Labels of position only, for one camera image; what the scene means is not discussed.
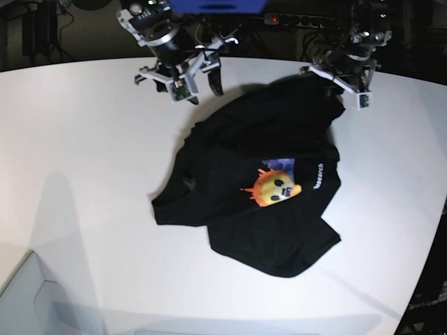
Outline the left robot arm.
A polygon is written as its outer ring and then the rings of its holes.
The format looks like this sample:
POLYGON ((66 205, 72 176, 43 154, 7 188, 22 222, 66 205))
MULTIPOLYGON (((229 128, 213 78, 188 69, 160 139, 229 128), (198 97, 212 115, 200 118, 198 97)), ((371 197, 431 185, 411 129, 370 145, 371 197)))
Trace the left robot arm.
POLYGON ((372 54, 392 37, 387 1, 354 1, 339 40, 312 59, 332 75, 363 76, 373 61, 372 54))

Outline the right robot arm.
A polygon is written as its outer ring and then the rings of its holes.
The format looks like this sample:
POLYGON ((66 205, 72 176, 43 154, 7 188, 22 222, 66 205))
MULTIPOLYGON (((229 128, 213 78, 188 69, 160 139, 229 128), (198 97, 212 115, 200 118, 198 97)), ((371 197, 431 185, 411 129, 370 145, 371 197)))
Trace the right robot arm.
POLYGON ((188 32, 193 21, 174 14, 168 1, 120 1, 117 20, 141 47, 155 56, 154 66, 143 66, 134 83, 151 80, 159 93, 167 93, 174 102, 199 104, 196 73, 207 75, 215 96, 224 94, 221 83, 220 51, 228 46, 222 36, 209 32, 201 43, 188 32))

